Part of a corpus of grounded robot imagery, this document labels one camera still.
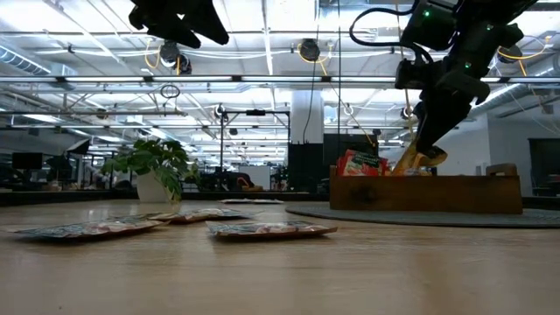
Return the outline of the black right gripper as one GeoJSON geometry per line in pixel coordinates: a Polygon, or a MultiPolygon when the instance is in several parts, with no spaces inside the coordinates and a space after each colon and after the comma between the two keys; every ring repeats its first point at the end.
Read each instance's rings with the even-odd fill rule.
{"type": "MultiPolygon", "coordinates": [[[[421,89],[464,96],[482,103],[490,94],[481,79],[499,47],[510,47],[522,39],[517,24],[472,24],[455,36],[450,52],[433,62],[402,61],[395,74],[398,89],[421,89]]],[[[468,104],[443,104],[420,101],[413,114],[418,120],[416,150],[422,153],[420,165],[436,167],[447,159],[447,153],[434,143],[456,127],[468,115],[468,104]]]]}

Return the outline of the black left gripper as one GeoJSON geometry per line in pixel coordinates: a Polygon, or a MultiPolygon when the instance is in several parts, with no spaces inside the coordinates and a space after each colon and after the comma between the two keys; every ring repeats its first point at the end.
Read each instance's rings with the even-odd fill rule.
{"type": "MultiPolygon", "coordinates": [[[[185,12],[186,0],[130,0],[134,8],[129,22],[138,30],[194,49],[201,47],[200,40],[185,26],[179,14],[185,12]]],[[[183,21],[200,35],[224,46],[229,41],[213,0],[189,0],[183,21]]]]}

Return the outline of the orange tea packet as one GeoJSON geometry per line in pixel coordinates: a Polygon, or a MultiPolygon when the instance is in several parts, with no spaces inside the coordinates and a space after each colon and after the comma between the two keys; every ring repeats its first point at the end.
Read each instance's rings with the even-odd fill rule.
{"type": "Polygon", "coordinates": [[[423,167],[420,165],[420,159],[422,157],[422,152],[417,150],[417,140],[413,140],[407,149],[402,154],[401,158],[397,162],[395,168],[391,172],[392,176],[408,176],[412,175],[423,175],[420,169],[423,167]]]}

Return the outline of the wooden compartment tray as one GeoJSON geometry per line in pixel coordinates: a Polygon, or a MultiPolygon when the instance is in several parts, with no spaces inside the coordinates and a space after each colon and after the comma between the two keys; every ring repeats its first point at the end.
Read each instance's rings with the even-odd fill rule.
{"type": "Polygon", "coordinates": [[[344,177],[330,170],[330,208],[385,212],[521,214],[517,176],[344,177]]]}

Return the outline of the red tea packet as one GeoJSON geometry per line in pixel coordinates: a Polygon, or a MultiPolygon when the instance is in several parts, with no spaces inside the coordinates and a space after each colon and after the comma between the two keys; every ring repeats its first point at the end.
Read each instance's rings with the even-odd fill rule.
{"type": "Polygon", "coordinates": [[[384,176],[387,170],[386,158],[357,150],[347,150],[337,162],[337,175],[343,177],[378,177],[384,176]]]}

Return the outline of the long ceiling light bar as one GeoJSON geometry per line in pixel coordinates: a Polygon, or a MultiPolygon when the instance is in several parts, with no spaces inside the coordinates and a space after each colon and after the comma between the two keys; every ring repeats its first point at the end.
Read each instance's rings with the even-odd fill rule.
{"type": "Polygon", "coordinates": [[[0,83],[154,83],[154,82],[250,82],[250,83],[382,83],[393,84],[390,76],[0,76],[0,83]]]}
{"type": "MultiPolygon", "coordinates": [[[[366,125],[361,126],[365,130],[406,130],[407,126],[381,126],[366,125]]],[[[6,125],[8,129],[76,129],[76,130],[140,130],[140,129],[164,129],[164,130],[219,130],[220,125],[23,125],[12,124],[6,125]]],[[[224,125],[226,129],[261,129],[261,130],[277,130],[288,129],[288,125],[224,125]]]]}

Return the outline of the round grey woven mat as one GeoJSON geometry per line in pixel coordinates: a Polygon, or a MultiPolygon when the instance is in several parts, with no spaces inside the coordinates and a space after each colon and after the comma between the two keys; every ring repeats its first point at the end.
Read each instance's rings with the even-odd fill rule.
{"type": "Polygon", "coordinates": [[[393,225],[453,228],[560,229],[560,212],[540,209],[527,209],[522,214],[483,214],[333,210],[329,206],[294,205],[287,206],[285,211],[290,214],[321,219],[393,225]]]}

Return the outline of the large black monitor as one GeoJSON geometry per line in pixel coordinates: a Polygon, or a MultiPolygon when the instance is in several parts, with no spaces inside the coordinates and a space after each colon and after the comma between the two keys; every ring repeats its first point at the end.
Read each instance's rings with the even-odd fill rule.
{"type": "Polygon", "coordinates": [[[324,134],[323,165],[335,165],[347,150],[378,155],[379,143],[376,135],[324,134]]]}

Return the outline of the black cabinet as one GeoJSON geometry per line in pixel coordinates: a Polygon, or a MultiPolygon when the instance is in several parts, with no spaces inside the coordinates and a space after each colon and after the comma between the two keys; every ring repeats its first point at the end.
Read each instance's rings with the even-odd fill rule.
{"type": "Polygon", "coordinates": [[[297,192],[315,193],[322,179],[328,177],[323,163],[323,144],[305,143],[288,146],[288,183],[297,192]]]}

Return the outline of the green potted plant white pot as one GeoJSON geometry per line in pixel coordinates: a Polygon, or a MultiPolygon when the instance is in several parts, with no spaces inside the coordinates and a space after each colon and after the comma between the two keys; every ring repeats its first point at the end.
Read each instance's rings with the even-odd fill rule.
{"type": "Polygon", "coordinates": [[[143,203],[178,204],[183,182],[200,185],[198,166],[176,140],[137,140],[101,168],[102,174],[110,172],[135,173],[137,195],[143,203]]]}

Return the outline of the black office chair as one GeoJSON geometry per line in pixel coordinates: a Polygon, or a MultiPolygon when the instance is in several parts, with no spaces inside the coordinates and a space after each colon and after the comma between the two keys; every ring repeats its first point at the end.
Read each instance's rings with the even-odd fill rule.
{"type": "Polygon", "coordinates": [[[244,172],[225,171],[220,175],[220,183],[226,191],[252,191],[263,190],[261,185],[256,185],[251,177],[244,172]]]}

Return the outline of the small black monitor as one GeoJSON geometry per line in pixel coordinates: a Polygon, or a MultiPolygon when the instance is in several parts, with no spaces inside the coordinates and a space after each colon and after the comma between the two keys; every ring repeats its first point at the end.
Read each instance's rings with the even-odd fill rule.
{"type": "Polygon", "coordinates": [[[40,152],[13,152],[11,155],[11,167],[17,170],[40,170],[43,163],[40,152]]]}

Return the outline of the black gantry frame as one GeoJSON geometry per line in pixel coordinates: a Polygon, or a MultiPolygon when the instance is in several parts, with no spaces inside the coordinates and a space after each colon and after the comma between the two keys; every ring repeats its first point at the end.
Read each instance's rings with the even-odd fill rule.
{"type": "Polygon", "coordinates": [[[285,129],[287,129],[287,136],[289,143],[291,141],[291,112],[286,110],[266,110],[266,109],[247,109],[247,110],[225,110],[221,108],[220,113],[220,172],[224,169],[224,130],[227,127],[225,124],[225,115],[232,115],[228,123],[232,123],[239,115],[245,116],[266,116],[272,115],[280,122],[285,129]],[[279,116],[286,115],[287,122],[284,122],[279,116]]]}

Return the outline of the dark wall screen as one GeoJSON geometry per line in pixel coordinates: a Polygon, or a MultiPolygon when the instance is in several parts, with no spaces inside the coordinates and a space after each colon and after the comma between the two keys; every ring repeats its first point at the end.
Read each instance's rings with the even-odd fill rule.
{"type": "Polygon", "coordinates": [[[560,196],[560,138],[530,138],[528,141],[533,195],[560,196]]]}

